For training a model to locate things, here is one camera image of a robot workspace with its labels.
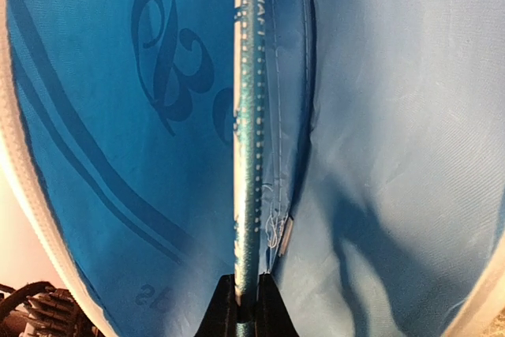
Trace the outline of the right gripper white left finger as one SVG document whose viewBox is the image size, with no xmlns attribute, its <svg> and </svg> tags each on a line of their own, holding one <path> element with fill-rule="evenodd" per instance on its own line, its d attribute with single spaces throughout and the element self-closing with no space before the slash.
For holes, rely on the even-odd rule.
<svg viewBox="0 0 505 337">
<path fill-rule="evenodd" d="M 195 337 L 236 337 L 238 307 L 234 290 L 234 276 L 223 275 Z"/>
</svg>

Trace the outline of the right gripper black triangular right finger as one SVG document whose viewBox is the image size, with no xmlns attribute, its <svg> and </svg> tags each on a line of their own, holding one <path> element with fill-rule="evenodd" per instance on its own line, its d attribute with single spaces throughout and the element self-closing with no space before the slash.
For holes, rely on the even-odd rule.
<svg viewBox="0 0 505 337">
<path fill-rule="evenodd" d="M 255 328 L 258 337 L 299 336 L 271 274 L 260 275 Z"/>
</svg>

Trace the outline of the blue racket cover bag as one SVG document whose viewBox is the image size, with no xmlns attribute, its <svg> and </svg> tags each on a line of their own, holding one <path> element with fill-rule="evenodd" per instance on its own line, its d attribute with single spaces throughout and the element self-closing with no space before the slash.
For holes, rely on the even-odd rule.
<svg viewBox="0 0 505 337">
<path fill-rule="evenodd" d="M 1 0 L 1 164 L 107 336 L 193 336 L 236 271 L 234 144 L 300 336 L 504 306 L 504 0 Z"/>
</svg>

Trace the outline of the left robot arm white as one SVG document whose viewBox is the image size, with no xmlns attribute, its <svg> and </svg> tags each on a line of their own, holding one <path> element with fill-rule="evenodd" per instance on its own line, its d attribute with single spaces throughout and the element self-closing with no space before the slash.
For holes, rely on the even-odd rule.
<svg viewBox="0 0 505 337">
<path fill-rule="evenodd" d="M 103 333 L 66 289 L 49 282 L 19 289 L 1 285 L 1 335 L 26 337 L 95 337 Z"/>
</svg>

